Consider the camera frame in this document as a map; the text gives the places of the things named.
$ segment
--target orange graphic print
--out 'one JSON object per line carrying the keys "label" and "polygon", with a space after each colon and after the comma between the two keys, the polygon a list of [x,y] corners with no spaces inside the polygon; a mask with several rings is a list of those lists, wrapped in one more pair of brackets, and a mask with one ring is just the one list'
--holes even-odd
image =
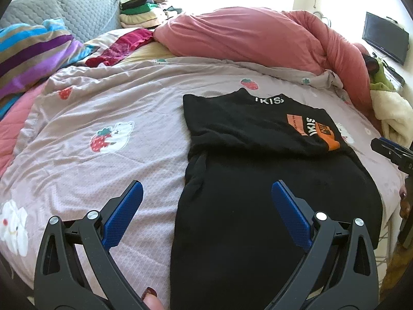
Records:
{"label": "orange graphic print", "polygon": [[315,123],[315,130],[319,137],[321,137],[328,144],[328,151],[340,148],[340,143],[334,139],[334,133],[329,126]]}
{"label": "orange graphic print", "polygon": [[304,132],[303,118],[299,115],[287,114],[287,120],[290,125],[292,125],[297,132],[303,136],[308,136]]}

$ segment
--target folded t-shirt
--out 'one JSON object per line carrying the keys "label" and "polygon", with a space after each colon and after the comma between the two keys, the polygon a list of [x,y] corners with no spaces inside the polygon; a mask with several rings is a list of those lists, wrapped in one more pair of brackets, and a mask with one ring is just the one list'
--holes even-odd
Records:
{"label": "folded t-shirt", "polygon": [[161,8],[153,8],[152,10],[142,14],[121,14],[119,18],[121,22],[125,24],[140,24],[146,21],[153,20],[154,18],[164,18],[166,20],[166,14]]}
{"label": "folded t-shirt", "polygon": [[121,22],[121,25],[123,28],[152,28],[152,27],[160,26],[165,21],[166,21],[166,17],[165,18],[154,18],[153,20],[149,20],[149,21],[142,22],[139,24],[125,24]]}
{"label": "folded t-shirt", "polygon": [[122,3],[122,9],[130,9],[143,6],[144,4],[154,4],[154,0],[129,0],[125,3]]}
{"label": "folded t-shirt", "polygon": [[142,13],[146,13],[150,11],[153,8],[158,8],[158,5],[146,3],[143,6],[122,10],[121,14],[126,14],[126,15],[142,14]]}

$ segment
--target green cloth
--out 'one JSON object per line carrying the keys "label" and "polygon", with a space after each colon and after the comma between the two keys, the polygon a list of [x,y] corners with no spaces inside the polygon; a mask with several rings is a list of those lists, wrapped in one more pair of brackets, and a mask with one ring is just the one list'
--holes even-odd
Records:
{"label": "green cloth", "polygon": [[379,63],[379,72],[375,75],[370,75],[370,90],[372,91],[388,91],[395,92],[395,88],[390,80],[385,75],[385,68],[380,58],[376,58]]}
{"label": "green cloth", "polygon": [[144,4],[136,8],[122,10],[121,14],[125,14],[125,15],[142,14],[142,13],[147,13],[148,11],[151,11],[153,8],[158,8],[158,5],[147,3],[147,4]]}

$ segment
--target blue stripe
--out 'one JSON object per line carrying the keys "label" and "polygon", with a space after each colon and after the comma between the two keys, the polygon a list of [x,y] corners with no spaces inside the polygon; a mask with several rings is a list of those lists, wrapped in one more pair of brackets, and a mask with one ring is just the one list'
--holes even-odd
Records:
{"label": "blue stripe", "polygon": [[94,45],[87,45],[83,51],[81,51],[78,55],[76,55],[76,56],[72,57],[71,59],[69,59],[67,64],[65,64],[64,66],[61,66],[61,68],[66,67],[70,64],[74,64],[74,63],[82,60],[83,58],[87,57],[92,52],[94,52],[95,49],[96,49],[96,47]]}
{"label": "blue stripe", "polygon": [[22,31],[20,33],[14,34],[10,38],[7,38],[3,43],[0,43],[0,51],[4,51],[10,48],[11,46],[15,45],[17,42],[25,40],[28,37],[42,35],[48,32],[52,32],[56,30],[65,30],[65,29],[66,29],[65,26],[62,26],[60,24],[50,24],[48,28],[42,27],[42,28],[35,28],[31,30]]}
{"label": "blue stripe", "polygon": [[8,26],[4,29],[1,30],[0,32],[0,39],[2,37],[4,37],[5,35],[7,35],[10,31],[18,28],[18,27],[22,27],[22,26],[28,26],[28,24],[24,24],[24,23],[17,23],[17,24],[12,24],[11,26]]}
{"label": "blue stripe", "polygon": [[20,99],[20,97],[23,95],[24,93],[17,93],[14,97],[12,97],[8,102],[6,102],[6,104],[3,107],[0,107],[0,120],[2,120],[6,113],[8,112],[8,110],[17,102],[17,100]]}

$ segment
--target polar bear print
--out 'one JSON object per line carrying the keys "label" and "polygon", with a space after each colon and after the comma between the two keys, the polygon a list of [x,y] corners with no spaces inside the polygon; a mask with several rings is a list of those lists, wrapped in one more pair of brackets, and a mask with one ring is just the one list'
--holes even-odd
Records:
{"label": "polar bear print", "polygon": [[90,140],[90,148],[94,152],[117,152],[126,146],[133,131],[134,122],[119,122],[114,127],[103,128]]}

